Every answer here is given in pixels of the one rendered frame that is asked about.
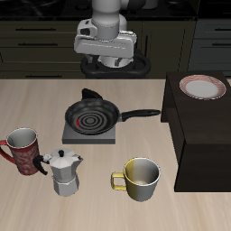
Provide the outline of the black frying pan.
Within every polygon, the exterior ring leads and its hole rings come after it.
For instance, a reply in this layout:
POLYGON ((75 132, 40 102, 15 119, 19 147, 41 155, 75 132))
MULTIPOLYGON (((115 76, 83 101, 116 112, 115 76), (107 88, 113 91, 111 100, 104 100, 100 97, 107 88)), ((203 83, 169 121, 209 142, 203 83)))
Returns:
POLYGON ((83 99, 70 106, 65 113, 69 127, 85 135, 103 134, 116 123, 125 122, 132 117, 157 116, 157 109, 139 109, 121 113, 116 105, 99 98, 83 99))

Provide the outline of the dark grey stove plate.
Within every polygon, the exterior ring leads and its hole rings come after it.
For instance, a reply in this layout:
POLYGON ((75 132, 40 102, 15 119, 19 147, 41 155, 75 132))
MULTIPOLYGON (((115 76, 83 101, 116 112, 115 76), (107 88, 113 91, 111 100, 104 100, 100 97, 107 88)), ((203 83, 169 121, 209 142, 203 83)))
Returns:
POLYGON ((68 124, 64 125, 63 144, 115 144, 116 143, 116 128, 113 127, 109 131, 97 135, 84 135, 77 133, 68 124))

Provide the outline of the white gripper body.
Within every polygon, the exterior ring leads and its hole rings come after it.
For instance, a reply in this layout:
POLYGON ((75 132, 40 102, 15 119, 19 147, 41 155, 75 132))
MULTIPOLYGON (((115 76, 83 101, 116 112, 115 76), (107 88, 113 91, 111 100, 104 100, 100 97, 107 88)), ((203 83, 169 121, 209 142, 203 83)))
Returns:
POLYGON ((131 59, 134 56, 136 34, 129 31, 120 31, 112 41, 100 41, 96 37, 77 35, 74 41, 76 53, 102 55, 131 59))

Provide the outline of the red patterned mug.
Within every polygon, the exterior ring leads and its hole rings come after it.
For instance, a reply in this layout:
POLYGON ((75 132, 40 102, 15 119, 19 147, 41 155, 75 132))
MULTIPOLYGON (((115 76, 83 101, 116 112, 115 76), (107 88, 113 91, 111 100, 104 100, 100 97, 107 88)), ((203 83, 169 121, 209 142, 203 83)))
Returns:
POLYGON ((40 155, 37 133, 32 128, 12 131, 0 141, 0 155, 14 163, 22 175, 35 174, 38 170, 33 165, 33 159, 40 155))

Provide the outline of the grey drawer unit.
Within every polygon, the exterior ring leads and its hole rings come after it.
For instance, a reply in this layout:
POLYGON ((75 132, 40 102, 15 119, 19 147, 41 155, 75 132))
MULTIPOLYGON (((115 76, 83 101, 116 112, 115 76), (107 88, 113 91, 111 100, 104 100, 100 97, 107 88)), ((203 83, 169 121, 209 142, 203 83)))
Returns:
POLYGON ((188 70, 222 71, 231 79, 231 19, 197 21, 188 70))

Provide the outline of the yellow and white mug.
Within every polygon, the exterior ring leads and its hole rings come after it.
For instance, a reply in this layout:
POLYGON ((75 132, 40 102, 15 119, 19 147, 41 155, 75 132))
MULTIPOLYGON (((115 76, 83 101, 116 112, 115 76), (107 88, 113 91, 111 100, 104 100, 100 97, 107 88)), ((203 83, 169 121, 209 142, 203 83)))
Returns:
POLYGON ((131 199, 143 202, 152 197, 160 176, 160 168, 154 161, 144 157, 133 158, 125 164, 122 172, 111 174, 111 187, 126 191, 131 199), (125 185, 115 185, 114 178, 124 179, 125 185))

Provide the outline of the dark wooden shelf cabinet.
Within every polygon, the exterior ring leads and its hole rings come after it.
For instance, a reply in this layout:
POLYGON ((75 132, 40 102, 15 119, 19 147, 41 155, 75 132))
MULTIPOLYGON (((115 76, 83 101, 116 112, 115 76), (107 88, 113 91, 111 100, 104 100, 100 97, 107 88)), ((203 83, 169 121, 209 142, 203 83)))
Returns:
POLYGON ((171 129, 178 172, 176 192, 231 192, 231 86, 221 71, 208 71, 226 93, 218 99, 200 100, 180 90, 191 73, 168 72, 161 121, 171 129))

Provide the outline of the dark kitchen cupboards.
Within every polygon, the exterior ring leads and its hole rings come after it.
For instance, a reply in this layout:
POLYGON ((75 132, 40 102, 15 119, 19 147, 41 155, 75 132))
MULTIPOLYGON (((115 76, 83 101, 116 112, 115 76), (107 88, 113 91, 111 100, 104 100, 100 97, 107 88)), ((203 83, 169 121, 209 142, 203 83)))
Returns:
MULTIPOLYGON (((151 62, 145 79, 185 71, 196 21, 215 16, 193 1, 158 0, 154 9, 121 9, 127 30, 136 34, 134 50, 151 62)), ((0 0, 0 79, 86 79, 85 54, 74 51, 78 25, 92 17, 91 0, 0 0)))

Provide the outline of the silver moka pot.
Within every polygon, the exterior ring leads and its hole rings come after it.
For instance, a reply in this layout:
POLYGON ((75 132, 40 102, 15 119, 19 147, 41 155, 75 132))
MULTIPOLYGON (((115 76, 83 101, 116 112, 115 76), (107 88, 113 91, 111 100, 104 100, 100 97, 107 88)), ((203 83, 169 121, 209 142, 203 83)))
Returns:
POLYGON ((51 154, 37 156, 33 159, 34 167, 42 174, 48 172, 43 169, 41 162, 51 166, 53 188, 59 196, 69 197, 75 194, 79 189, 79 177, 77 168, 83 161, 83 158, 76 155, 72 150, 62 148, 53 151, 51 154))

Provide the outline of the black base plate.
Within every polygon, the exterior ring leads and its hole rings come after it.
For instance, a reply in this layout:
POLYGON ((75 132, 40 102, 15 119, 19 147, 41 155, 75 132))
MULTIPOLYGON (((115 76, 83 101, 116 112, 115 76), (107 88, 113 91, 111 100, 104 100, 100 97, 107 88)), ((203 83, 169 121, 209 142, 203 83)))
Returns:
POLYGON ((122 68, 109 68, 94 55, 91 63, 87 58, 81 61, 81 71, 87 79, 144 79, 151 70, 151 62, 139 49, 134 50, 134 60, 122 68))

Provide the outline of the white plate with red rim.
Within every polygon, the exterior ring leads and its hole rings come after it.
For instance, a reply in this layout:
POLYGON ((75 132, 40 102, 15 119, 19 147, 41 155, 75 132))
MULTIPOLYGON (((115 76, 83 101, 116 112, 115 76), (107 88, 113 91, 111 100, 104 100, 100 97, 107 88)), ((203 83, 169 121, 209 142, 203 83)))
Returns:
POLYGON ((225 84, 211 76, 190 75, 180 81, 181 91, 200 100, 217 99, 225 95, 225 84))

